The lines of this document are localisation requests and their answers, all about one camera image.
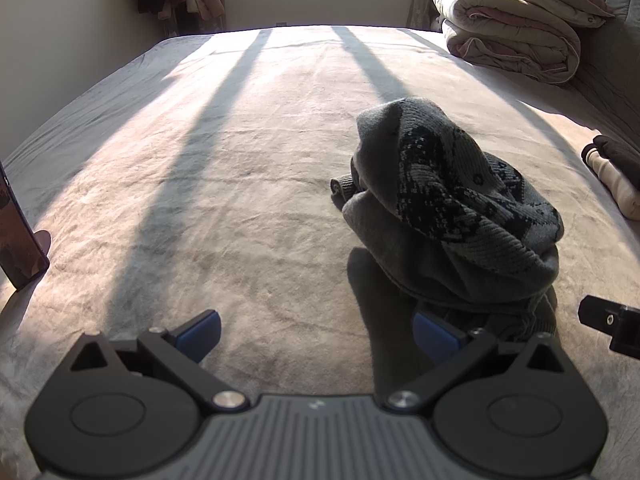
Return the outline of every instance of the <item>beige blanket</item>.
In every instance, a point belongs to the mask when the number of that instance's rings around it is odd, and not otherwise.
[[[580,40],[564,21],[524,0],[433,0],[454,56],[545,83],[571,79]]]
[[[356,115],[406,95],[436,102],[560,211],[559,332],[610,420],[595,474],[636,478],[640,362],[576,315],[586,294],[640,298],[638,242],[580,160],[593,109],[451,56],[441,34],[281,27],[164,41],[5,161],[31,224],[53,235],[47,275],[0,313],[0,458],[19,480],[36,473],[25,412],[83,330],[130,338],[215,308],[222,341],[204,366],[254,399],[384,394],[423,370],[406,300],[328,188]],[[2,283],[0,308],[11,296]]]

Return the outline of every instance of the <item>screw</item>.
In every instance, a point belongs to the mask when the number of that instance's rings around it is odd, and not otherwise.
[[[393,392],[386,400],[394,408],[412,408],[420,401],[420,397],[409,390]]]
[[[216,393],[211,400],[219,408],[236,410],[245,403],[246,397],[240,392],[225,390],[224,392]]]

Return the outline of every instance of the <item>quilted headboard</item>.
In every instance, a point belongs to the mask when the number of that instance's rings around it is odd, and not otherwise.
[[[578,30],[582,60],[572,84],[640,150],[640,0],[605,1],[616,17]]]

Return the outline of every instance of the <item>bed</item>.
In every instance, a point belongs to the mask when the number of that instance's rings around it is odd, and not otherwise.
[[[38,129],[5,161],[51,267],[27,297],[0,284],[0,458],[36,467],[30,402],[84,330],[131,338],[206,308],[203,366],[248,392],[388,394],[425,370],[411,304],[333,204],[354,118],[428,97],[561,213],[562,344],[607,413],[597,478],[640,478],[640,361],[580,325],[586,294],[640,298],[640,233],[580,160],[607,118],[577,92],[472,66],[441,34],[282,27],[166,40]]]

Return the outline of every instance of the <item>gray sweater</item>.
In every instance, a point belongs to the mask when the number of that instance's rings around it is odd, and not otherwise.
[[[351,175],[332,180],[332,191],[389,278],[461,328],[491,314],[483,324],[504,338],[553,331],[547,293],[563,233],[555,208],[429,100],[365,110],[357,125]]]

